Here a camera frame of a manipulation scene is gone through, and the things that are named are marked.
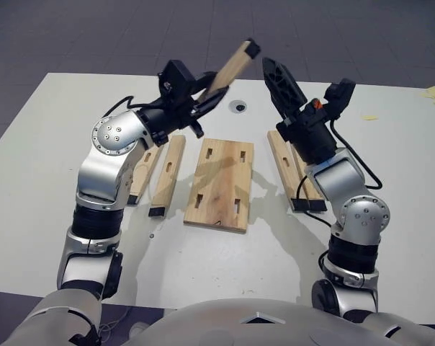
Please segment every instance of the gray floor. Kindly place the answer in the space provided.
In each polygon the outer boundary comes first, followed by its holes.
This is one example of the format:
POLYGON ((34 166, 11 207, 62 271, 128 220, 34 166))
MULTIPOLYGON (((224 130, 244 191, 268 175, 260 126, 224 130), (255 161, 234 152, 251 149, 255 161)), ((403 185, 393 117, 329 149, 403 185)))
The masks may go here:
POLYGON ((217 70, 247 37, 298 81, 435 85, 435 0, 0 0, 0 137, 47 72, 217 70))

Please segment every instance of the wooden block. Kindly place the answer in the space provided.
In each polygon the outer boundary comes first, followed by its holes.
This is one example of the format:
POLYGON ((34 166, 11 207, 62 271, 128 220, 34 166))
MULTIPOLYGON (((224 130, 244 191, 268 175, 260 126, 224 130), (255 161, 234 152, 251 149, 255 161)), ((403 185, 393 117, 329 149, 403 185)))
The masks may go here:
POLYGON ((133 172, 133 183, 131 184, 130 197, 128 204, 138 204, 140 197, 143 195, 155 165, 160 157, 163 146, 154 146, 147 150, 142 159, 136 164, 133 172))
POLYGON ((253 152, 252 143, 204 139, 185 223, 246 232, 253 152))
MULTIPOLYGON (((278 172, 282 179, 284 193, 288 197, 291 208, 294 210, 295 207, 292 200, 296 198, 296 190, 300 183, 300 179, 292 154, 288 150, 287 144, 283 141, 283 138, 278 131, 269 131, 267 133, 267 138, 269 139, 275 163, 277 164, 278 172)), ((307 200, 304 189, 301 189, 300 191, 300 198, 307 200)))
POLYGON ((172 136, 169 141, 163 169, 158 178, 157 188, 153 196, 149 216, 165 216, 166 209, 171 204, 173 191, 176 187, 177 174, 181 165, 182 154, 186 145, 186 136, 172 136))
POLYGON ((219 70, 211 86, 200 95, 198 101, 203 102, 210 92, 231 85, 260 51, 261 48, 253 40, 243 42, 224 67, 219 70))
MULTIPOLYGON (((304 170, 307 165, 297 153, 296 148, 293 145, 290 146, 291 146, 293 159, 295 161, 295 165, 297 168, 297 176, 299 180, 301 180, 305 176, 304 170)), ((326 204, 325 204, 325 200, 323 199, 323 196, 317 191, 317 189, 314 188, 312 182, 309 179, 305 180, 304 185, 302 187, 305 188, 305 195, 307 196, 310 207, 313 206, 313 202, 315 203, 315 201, 318 201, 315 204, 317 207, 311 209, 314 211, 326 211, 326 204)))

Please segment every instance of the floor tile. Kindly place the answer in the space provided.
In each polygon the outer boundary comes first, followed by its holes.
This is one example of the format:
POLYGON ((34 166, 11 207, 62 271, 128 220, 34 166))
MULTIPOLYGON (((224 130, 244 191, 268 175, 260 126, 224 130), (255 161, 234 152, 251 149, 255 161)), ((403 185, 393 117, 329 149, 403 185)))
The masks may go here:
POLYGON ((407 71, 398 64, 357 63, 363 84, 389 85, 392 87, 413 87, 407 71))
POLYGON ((78 74, 103 74, 108 62, 109 56, 67 55, 55 71, 78 74))
POLYGON ((105 66, 106 74, 156 75, 157 56, 112 56, 105 66))
POLYGON ((29 56, 17 59, 2 84, 39 84, 47 72, 56 71, 64 56, 29 56))
POLYGON ((435 68, 408 67, 406 71, 415 87, 428 88, 435 85, 435 68))
POLYGON ((355 63, 341 61, 307 61, 307 68, 311 81, 338 83, 343 78, 348 78, 356 83, 362 82, 362 77, 360 76, 355 63))

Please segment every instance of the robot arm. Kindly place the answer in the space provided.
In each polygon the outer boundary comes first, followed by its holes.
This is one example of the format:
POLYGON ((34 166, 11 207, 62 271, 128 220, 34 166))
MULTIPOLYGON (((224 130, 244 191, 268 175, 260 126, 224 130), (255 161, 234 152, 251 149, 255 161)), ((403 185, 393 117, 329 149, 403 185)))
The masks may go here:
POLYGON ((347 107, 355 83, 343 79, 330 85, 325 105, 318 99, 307 103, 285 66, 265 58, 263 67, 272 102, 284 119, 277 130, 308 164, 306 175, 331 203, 336 217, 323 261, 326 279, 313 286, 313 306, 361 322, 377 312, 379 273, 375 262, 380 233, 388 225, 390 213, 385 202, 368 190, 351 152, 337 148, 325 125, 337 120, 347 107))
POLYGON ((99 345, 101 300, 117 292, 122 272, 120 224, 133 171, 146 150, 168 141, 168 134, 190 126, 213 110, 228 87, 198 102, 215 72, 198 79, 181 61, 169 61, 158 75, 160 97, 106 114, 93 127, 91 150, 79 170, 73 223, 66 234, 58 271, 58 290, 45 297, 4 345, 99 345))

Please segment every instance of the white table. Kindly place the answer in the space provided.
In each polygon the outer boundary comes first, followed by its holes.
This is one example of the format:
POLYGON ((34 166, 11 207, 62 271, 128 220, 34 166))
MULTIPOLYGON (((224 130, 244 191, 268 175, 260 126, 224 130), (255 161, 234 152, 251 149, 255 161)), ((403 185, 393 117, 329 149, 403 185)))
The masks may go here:
MULTIPOLYGON (((328 85, 300 86, 311 99, 323 96, 328 85)), ((149 102, 157 90, 151 76, 46 76, 0 140, 0 291, 44 296, 55 290, 92 125, 125 95, 149 102)), ((189 129, 183 130, 186 154, 166 220, 147 217, 162 158, 150 192, 138 207, 125 210, 124 270, 110 303, 181 308, 252 297, 310 304, 310 287, 320 278, 317 257, 330 232, 287 211, 266 139, 279 121, 264 83, 240 80, 201 120, 208 138, 254 143, 244 235, 183 225, 201 146, 189 129), (228 109, 235 99, 247 103, 246 112, 228 109)), ((435 324, 435 105, 421 97, 420 89, 357 86, 337 127, 384 182, 378 194, 391 210, 377 261, 380 310, 435 324), (367 115, 379 120, 363 120, 367 115)), ((333 220, 330 212, 324 217, 333 220)))

